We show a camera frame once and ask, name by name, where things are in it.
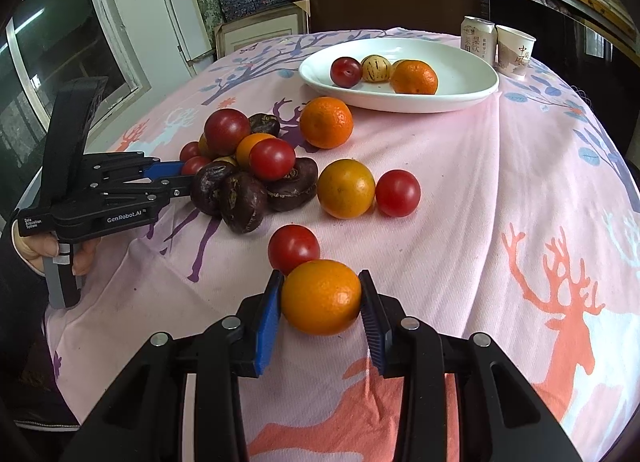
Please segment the red cherry tomato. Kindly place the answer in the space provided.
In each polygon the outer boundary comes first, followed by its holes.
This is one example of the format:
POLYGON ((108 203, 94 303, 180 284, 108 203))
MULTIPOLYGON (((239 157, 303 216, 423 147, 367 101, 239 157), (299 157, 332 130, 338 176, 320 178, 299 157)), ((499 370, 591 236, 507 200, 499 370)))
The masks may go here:
POLYGON ((186 143, 180 150, 179 160, 186 162, 198 156, 200 156, 200 143, 198 141, 190 141, 190 143, 186 143))
POLYGON ((390 170, 375 188, 378 209, 389 217, 405 217, 414 212, 421 200, 421 186, 408 171, 390 170))
POLYGON ((268 243, 268 259, 271 267, 288 275, 309 261, 320 259, 320 245, 314 233, 300 225, 280 227, 268 243))
POLYGON ((263 181, 279 181, 294 167, 294 149, 280 138, 264 139, 250 151, 250 170, 263 181))
POLYGON ((210 163, 210 160, 204 156, 194 156, 185 163, 183 163, 181 168, 181 175, 195 175, 199 170, 206 167, 207 164, 210 163))

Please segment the small yellow green fruit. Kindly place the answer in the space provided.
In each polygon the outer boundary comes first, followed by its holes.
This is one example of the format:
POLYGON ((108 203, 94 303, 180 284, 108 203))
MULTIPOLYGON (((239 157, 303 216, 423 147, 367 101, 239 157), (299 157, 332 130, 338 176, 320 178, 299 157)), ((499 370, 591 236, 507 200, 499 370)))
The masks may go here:
POLYGON ((238 163, 236 162, 236 160, 233 157, 227 156, 227 157, 218 157, 216 159, 214 159, 213 162, 227 162, 231 165, 233 165, 233 167, 237 167, 238 163))

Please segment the big red plum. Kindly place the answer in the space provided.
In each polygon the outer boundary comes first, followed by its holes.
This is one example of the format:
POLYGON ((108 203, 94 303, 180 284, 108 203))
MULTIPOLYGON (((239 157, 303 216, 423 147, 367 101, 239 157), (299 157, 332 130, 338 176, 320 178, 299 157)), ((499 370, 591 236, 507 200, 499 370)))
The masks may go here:
POLYGON ((209 150, 215 155, 233 155, 241 141, 250 135, 250 120, 239 110, 218 109, 206 120, 204 134, 209 150))

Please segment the dark passion fruit back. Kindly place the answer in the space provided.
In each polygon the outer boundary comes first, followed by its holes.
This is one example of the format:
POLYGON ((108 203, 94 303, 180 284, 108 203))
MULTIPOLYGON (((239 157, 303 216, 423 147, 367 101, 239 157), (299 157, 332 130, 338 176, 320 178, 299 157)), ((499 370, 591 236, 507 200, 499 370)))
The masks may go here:
POLYGON ((250 121, 250 132, 253 134, 265 133, 274 137, 280 135, 280 120, 276 115, 259 112, 259 114, 251 115, 248 121, 250 121))

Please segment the large orange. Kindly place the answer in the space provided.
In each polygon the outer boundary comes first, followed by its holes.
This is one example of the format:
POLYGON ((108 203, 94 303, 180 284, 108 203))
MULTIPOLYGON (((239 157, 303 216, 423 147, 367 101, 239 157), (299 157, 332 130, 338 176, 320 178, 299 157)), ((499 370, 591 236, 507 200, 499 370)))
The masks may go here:
POLYGON ((348 106, 334 97, 311 100, 298 119, 300 134, 314 147, 333 149, 349 140, 354 118, 348 106))

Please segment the yellow orange citrus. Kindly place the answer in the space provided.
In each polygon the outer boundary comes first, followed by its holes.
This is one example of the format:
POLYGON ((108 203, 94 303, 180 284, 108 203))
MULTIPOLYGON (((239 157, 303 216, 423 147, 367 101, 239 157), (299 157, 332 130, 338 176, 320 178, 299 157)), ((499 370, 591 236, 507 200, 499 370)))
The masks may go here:
POLYGON ((356 219, 373 203, 375 180, 371 171, 354 159, 340 159, 327 165, 317 184, 321 208, 336 219, 356 219))

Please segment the small orange mandarin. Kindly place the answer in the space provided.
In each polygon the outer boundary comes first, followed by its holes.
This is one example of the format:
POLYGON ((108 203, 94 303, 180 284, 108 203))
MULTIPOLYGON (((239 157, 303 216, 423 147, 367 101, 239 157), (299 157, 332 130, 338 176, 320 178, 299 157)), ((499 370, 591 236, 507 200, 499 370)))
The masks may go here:
POLYGON ((357 320, 360 301, 360 280, 348 266, 315 260, 297 266, 286 276, 281 311, 299 332, 335 335, 357 320))

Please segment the pink deer print tablecloth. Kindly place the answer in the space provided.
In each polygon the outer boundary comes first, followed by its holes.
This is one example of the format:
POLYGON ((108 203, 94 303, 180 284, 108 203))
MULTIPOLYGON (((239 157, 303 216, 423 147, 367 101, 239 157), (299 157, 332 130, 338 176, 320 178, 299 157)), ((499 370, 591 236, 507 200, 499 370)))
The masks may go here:
MULTIPOLYGON (((152 333, 200 333, 262 292, 269 238, 293 223, 311 229, 324 259, 369 269, 378 291, 438 332, 487 332, 582 460, 599 461, 612 447, 639 404, 639 190, 622 155, 588 103, 535 59, 524 80, 500 74, 498 93, 470 109, 352 109, 355 130, 344 146, 303 144, 297 122, 316 94, 300 80, 299 63, 337 43, 391 36, 459 47, 456 37, 402 29, 254 44, 116 139, 113 150, 176 160, 215 109, 271 112, 320 171, 342 158, 362 162, 376 180, 407 170, 422 198, 405 219, 373 210, 348 221, 314 199, 267 215, 247 235, 175 199, 148 230, 104 238, 80 303, 47 315, 56 382, 78 421, 152 333)), ((250 456, 390 461, 401 385, 378 376, 359 319, 329 338, 282 320, 265 374, 241 380, 250 456)))

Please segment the framed picture leaning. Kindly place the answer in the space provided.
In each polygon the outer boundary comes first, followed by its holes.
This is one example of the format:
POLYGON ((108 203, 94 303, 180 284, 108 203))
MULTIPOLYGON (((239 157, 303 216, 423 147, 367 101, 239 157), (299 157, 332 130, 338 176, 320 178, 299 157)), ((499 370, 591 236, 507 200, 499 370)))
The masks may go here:
POLYGON ((308 33, 310 14, 310 1, 301 0, 226 22, 214 32, 216 56, 221 58, 265 40, 308 33))

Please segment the striped pepino melon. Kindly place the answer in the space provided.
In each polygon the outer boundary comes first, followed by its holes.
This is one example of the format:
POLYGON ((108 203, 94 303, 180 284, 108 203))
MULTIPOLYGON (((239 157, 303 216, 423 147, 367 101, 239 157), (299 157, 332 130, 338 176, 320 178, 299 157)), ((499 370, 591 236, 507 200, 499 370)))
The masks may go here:
POLYGON ((361 80, 367 83, 384 83, 390 80, 392 64, 382 55, 369 55, 361 62, 361 80))

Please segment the dark wooden cabinet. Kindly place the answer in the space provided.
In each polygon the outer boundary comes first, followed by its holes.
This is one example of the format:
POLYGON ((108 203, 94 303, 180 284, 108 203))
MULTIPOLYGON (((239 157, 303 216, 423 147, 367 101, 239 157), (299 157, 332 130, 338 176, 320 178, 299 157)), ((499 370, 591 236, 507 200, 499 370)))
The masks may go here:
POLYGON ((310 30, 401 27, 457 36, 466 16, 480 17, 483 0, 301 0, 309 3, 310 30))

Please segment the orange in plate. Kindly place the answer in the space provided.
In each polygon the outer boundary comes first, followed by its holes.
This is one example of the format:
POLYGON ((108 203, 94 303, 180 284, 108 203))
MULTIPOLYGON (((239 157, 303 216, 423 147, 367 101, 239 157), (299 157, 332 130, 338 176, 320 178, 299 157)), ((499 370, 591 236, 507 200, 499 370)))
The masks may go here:
POLYGON ((405 59, 390 77, 397 94, 434 95, 439 85, 435 70, 422 60, 405 59))

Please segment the white oval plate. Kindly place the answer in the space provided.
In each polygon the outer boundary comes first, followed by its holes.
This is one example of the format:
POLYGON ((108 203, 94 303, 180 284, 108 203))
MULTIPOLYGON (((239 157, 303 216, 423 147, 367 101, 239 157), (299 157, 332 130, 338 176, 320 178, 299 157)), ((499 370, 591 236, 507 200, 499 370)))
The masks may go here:
POLYGON ((403 114, 469 108, 498 92, 497 72, 457 46, 409 38, 333 45, 300 64, 304 83, 352 107, 403 114))

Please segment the paper cup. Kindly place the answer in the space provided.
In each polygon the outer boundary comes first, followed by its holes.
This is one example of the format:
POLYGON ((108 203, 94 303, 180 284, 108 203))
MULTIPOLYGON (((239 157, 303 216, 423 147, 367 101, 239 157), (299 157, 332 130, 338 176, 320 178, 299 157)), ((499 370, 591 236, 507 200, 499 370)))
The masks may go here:
POLYGON ((528 33, 503 25, 497 25, 497 63, 505 76, 523 79, 532 57, 536 39, 528 33))

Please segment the pink drink can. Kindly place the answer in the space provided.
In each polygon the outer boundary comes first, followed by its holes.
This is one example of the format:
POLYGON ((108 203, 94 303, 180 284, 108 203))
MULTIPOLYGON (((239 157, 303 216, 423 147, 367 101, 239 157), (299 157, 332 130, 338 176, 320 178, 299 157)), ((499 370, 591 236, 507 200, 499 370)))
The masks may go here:
POLYGON ((461 24, 460 48, 495 65, 497 53, 497 29, 489 20, 465 16, 461 24))

